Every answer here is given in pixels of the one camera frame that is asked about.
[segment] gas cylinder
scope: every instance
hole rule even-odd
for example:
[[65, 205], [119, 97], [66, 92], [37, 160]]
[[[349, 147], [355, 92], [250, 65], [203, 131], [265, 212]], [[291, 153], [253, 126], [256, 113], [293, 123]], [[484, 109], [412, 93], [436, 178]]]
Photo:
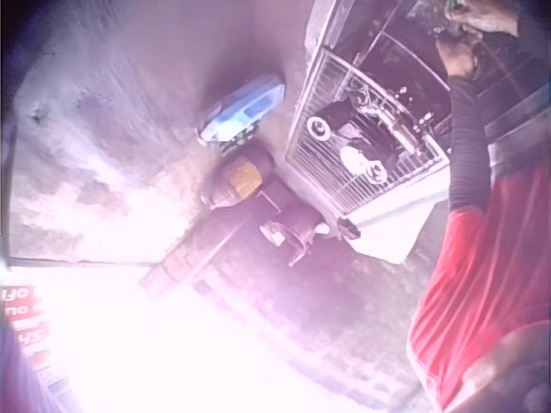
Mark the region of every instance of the gas cylinder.
[[254, 196], [274, 168], [274, 158], [265, 147], [245, 145], [213, 171], [201, 200], [211, 210], [236, 206]]

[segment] concrete wall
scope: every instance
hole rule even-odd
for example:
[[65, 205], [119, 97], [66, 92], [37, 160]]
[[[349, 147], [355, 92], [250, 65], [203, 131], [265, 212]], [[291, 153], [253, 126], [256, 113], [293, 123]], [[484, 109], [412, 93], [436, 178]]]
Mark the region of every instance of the concrete wall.
[[11, 255], [160, 261], [201, 213], [216, 156], [192, 128], [247, 74], [252, 21], [249, 0], [53, 3], [15, 99]]

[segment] wire cage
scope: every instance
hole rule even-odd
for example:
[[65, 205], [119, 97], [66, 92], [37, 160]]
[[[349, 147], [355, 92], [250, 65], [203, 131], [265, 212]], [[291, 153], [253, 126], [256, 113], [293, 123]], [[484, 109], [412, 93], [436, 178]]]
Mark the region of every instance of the wire cage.
[[342, 99], [347, 86], [351, 84], [355, 88], [358, 85], [368, 88], [383, 104], [394, 106], [402, 114], [409, 114], [373, 79], [333, 52], [322, 49], [302, 96], [285, 156], [287, 164], [316, 187], [341, 217], [346, 217], [399, 185], [422, 179], [449, 163], [446, 153], [426, 133], [420, 152], [412, 155], [401, 150], [399, 161], [384, 184], [370, 183], [366, 175], [351, 174], [341, 162], [337, 139], [320, 142], [310, 135], [306, 127], [310, 116], [329, 103]]

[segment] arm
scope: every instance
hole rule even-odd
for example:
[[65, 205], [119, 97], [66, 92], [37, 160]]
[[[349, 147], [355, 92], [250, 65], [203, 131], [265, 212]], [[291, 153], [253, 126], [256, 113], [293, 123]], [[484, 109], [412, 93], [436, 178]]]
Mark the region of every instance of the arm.
[[2, 319], [2, 387], [0, 407], [11, 413], [62, 413], [23, 353], [17, 334], [3, 313]]
[[543, 19], [537, 21], [537, 12], [532, 13], [529, 7], [525, 7], [519, 14], [507, 9], [498, 0], [458, 0], [458, 4], [459, 7], [447, 10], [450, 20], [483, 32], [501, 32], [518, 37], [524, 50], [551, 65], [550, 25]]
[[470, 206], [484, 211], [490, 197], [491, 169], [477, 95], [469, 80], [474, 56], [470, 47], [461, 43], [438, 42], [437, 47], [449, 75], [452, 107], [450, 211]]

